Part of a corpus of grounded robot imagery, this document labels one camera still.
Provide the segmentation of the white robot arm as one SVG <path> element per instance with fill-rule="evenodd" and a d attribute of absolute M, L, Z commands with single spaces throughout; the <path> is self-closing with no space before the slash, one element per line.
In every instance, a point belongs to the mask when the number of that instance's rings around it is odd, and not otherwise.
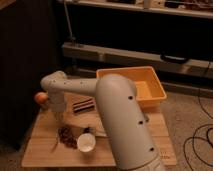
<path fill-rule="evenodd" d="M 68 79 L 62 71 L 41 80 L 51 109 L 66 109 L 65 92 L 93 96 L 116 166 L 122 171 L 166 171 L 142 110 L 134 83 L 119 74 L 102 78 Z"/>

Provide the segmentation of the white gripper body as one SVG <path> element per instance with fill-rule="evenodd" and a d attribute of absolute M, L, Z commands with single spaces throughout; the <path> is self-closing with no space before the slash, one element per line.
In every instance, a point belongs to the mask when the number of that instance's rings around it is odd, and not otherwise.
<path fill-rule="evenodd" d="M 67 104 L 65 101 L 63 102 L 50 102 L 50 108 L 51 111 L 56 118 L 57 121 L 62 122 L 63 121 L 63 114 L 66 110 Z"/>

